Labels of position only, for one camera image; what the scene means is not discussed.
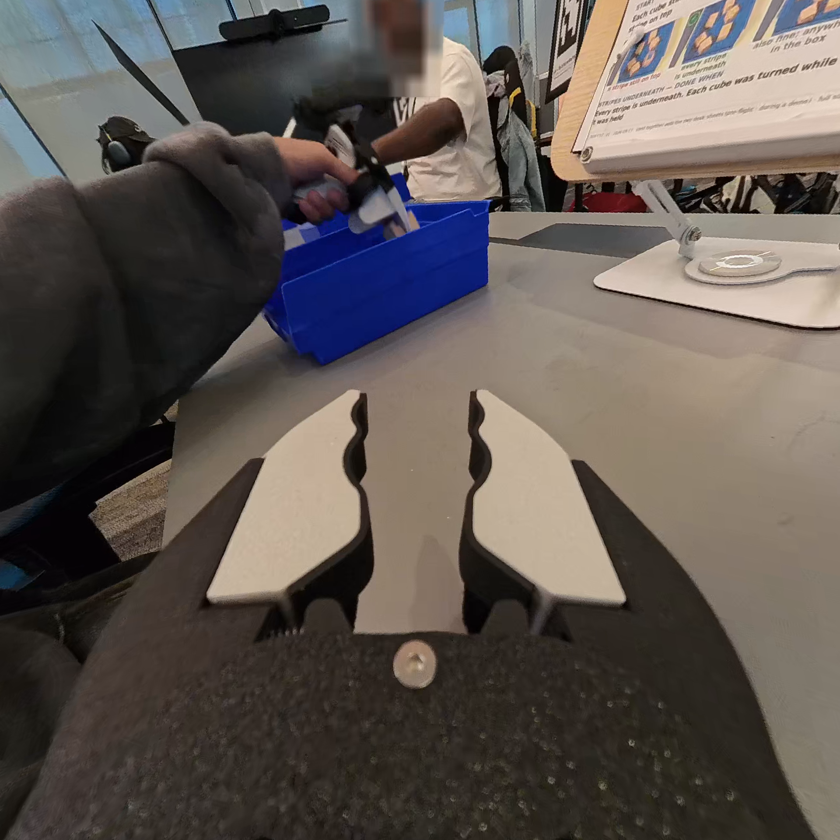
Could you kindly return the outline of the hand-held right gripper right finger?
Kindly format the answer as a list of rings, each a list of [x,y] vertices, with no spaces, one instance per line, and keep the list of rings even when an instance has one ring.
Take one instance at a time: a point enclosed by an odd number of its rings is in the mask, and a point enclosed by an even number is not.
[[[561,606],[620,610],[627,594],[571,458],[485,389],[469,394],[472,484],[458,546],[462,616],[479,634],[511,602],[540,634]]]

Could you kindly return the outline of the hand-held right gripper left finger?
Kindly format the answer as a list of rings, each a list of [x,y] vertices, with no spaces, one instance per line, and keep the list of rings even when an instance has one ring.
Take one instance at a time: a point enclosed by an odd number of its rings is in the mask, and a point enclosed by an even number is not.
[[[301,632],[312,609],[355,629],[375,563],[368,430],[367,395],[350,389],[272,445],[206,590],[210,606],[267,606],[285,632]]]

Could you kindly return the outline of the blue plastic bin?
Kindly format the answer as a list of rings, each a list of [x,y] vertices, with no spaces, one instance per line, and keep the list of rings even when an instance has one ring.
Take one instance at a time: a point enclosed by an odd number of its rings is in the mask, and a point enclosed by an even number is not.
[[[386,239],[337,216],[283,259],[264,307],[273,332],[329,364],[485,287],[490,202],[411,204],[419,229]]]

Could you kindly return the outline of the person's left forearm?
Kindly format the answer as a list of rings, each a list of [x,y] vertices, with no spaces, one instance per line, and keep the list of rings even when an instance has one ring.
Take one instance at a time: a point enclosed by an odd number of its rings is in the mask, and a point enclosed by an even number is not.
[[[2,199],[2,510],[152,425],[226,353],[279,284],[290,197],[267,133],[198,123],[124,172]]]

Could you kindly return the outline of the grey desk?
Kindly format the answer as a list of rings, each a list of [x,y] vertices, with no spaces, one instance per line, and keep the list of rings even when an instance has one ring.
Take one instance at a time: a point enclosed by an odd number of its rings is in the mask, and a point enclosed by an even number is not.
[[[838,838],[838,333],[613,295],[607,255],[514,245],[488,287],[327,366],[256,320],[181,404],[164,541],[246,462],[348,389],[367,394],[375,566],[364,633],[461,631],[469,393],[582,459],[694,578],[759,695],[812,829]]]

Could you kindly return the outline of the person's left hand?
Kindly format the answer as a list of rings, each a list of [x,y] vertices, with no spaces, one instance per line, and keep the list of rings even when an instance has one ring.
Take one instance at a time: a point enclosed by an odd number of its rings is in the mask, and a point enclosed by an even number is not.
[[[349,208],[346,188],[359,172],[342,162],[322,143],[274,138],[291,189],[288,209],[296,208],[305,220],[319,225]]]

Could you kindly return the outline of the large black screen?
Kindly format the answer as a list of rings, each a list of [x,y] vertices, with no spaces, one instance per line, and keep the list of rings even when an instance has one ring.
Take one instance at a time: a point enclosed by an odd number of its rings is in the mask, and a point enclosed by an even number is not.
[[[246,43],[219,41],[177,49],[173,57],[202,119],[231,134],[281,136],[295,103],[319,95],[354,95],[350,112],[358,134],[372,141],[396,127],[382,69],[351,42],[346,23],[320,31]]]

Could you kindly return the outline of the grey blue jacket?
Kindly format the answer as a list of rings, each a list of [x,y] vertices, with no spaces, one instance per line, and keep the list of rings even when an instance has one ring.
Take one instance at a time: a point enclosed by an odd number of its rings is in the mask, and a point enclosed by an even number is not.
[[[530,54],[508,45],[496,47],[485,59],[482,74],[502,205],[515,213],[544,212]]]

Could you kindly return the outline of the red bag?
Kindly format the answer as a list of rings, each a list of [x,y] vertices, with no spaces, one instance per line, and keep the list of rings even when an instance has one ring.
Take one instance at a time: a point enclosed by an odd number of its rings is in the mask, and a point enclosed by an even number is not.
[[[645,201],[633,192],[585,192],[573,196],[570,213],[592,214],[645,214]]]

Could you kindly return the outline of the black and white tag poster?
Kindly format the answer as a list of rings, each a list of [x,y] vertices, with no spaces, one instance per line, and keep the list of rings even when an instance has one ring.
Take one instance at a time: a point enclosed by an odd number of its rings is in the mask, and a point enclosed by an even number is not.
[[[544,103],[567,92],[591,15],[590,1],[556,1]]]

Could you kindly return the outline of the printed instruction sheet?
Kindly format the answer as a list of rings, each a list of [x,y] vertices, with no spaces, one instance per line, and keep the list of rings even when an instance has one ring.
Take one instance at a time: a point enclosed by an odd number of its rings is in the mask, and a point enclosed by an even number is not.
[[[585,34],[586,174],[838,164],[838,1],[606,2]]]

